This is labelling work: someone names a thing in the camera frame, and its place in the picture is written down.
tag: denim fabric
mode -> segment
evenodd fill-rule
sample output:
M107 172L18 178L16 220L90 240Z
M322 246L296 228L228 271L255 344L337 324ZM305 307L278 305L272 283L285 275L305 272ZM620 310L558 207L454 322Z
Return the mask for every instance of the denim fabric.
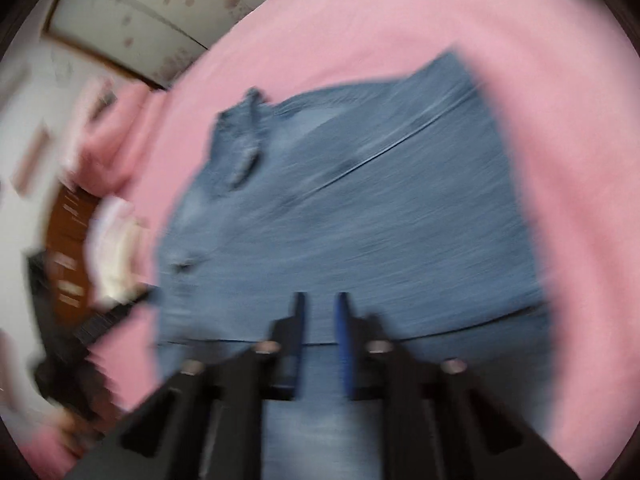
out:
M408 78L278 105L249 91L220 114L209 160L178 204L158 268L165 373L193 342L262 339L297 290L311 302L308 343L334 343L334 295L345 290L360 313L383 314L425 358L471 361L542 427L550 377L544 297L500 134L453 53ZM285 442L302 442L301 432L325 431L313 460L331 448L337 469L318 478L359 478L354 468L371 478L358 464L372 449L341 444L362 437L356 412L366 408L340 399L337 367L331 346L309 349L313 387L296 407L268 410L268 437L282 451ZM290 410L298 418L284 415ZM323 417L321 429L304 426ZM285 430L300 438L291 441ZM267 478L289 478L269 457Z

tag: pink bedsheet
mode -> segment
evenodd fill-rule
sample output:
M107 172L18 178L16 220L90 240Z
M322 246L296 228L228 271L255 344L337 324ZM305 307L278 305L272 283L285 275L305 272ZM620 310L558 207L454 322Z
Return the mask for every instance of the pink bedsheet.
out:
M203 163L216 114L251 86L278 102L402 76L454 45L503 126L552 300L551 443L600 478L640 420L640 60L587 0L268 0L171 90L125 195L156 240ZM153 247L145 274L153 282ZM125 406L155 384L153 314L96 350Z

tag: pink pillow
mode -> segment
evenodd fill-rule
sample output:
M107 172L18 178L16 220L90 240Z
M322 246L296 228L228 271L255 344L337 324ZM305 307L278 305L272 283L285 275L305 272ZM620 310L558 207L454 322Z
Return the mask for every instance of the pink pillow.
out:
M98 104L109 92L113 81L105 77L92 77L87 81L76 99L71 119L66 125L62 154L60 155L60 180L69 189L75 187L75 175L78 172L80 150L87 125L95 115Z
M142 161L149 153L150 144L158 131L158 121L167 106L168 96L164 91L156 91L148 96L144 109L136 118L130 134L113 159L111 174L114 191L119 190L140 172Z
M117 101L107 108L82 143L82 154L109 166L142 111L151 92L143 82L128 83L116 93Z

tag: metal screw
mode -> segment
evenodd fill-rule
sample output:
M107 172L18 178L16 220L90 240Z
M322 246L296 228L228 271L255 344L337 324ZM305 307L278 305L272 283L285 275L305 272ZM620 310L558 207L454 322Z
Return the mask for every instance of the metal screw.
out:
M394 346L389 341L377 340L367 343L367 352L370 354L386 354L393 349Z
M448 359L440 364L440 368L446 374L456 375L466 370L466 363L460 359Z
M182 363L180 373L185 375L198 375L204 371L204 363L194 359L187 359Z
M280 351L280 343L277 341L260 341L255 344L257 354L275 354Z

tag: jeans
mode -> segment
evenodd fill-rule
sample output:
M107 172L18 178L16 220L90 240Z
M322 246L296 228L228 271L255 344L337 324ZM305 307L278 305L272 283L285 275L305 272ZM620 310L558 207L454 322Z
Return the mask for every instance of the jeans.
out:
M296 403L269 403L266 478L371 478L359 421L374 408L342 398L331 346L341 291L423 358L467 359L543 429L545 298L497 125L452 52L407 78L277 105L250 90L220 114L158 269L165 374L198 342L262 339L293 292L308 294L308 384Z

